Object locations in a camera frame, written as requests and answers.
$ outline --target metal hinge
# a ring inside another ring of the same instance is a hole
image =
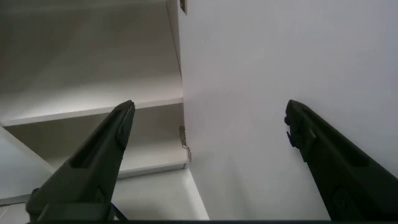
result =
[[[182,147],[187,150],[188,160],[192,162],[191,149],[187,146],[187,139],[185,138],[185,126],[180,126],[180,140]]]

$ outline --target shelf board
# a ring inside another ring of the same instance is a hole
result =
[[[6,129],[58,169],[84,142],[106,114],[23,124]],[[157,170],[187,163],[187,151],[179,140],[182,105],[136,110],[129,142],[119,171],[130,177],[144,170]]]
[[[0,122],[182,102],[164,2],[0,15]]]
[[[189,169],[118,180],[112,203],[130,220],[208,220]]]

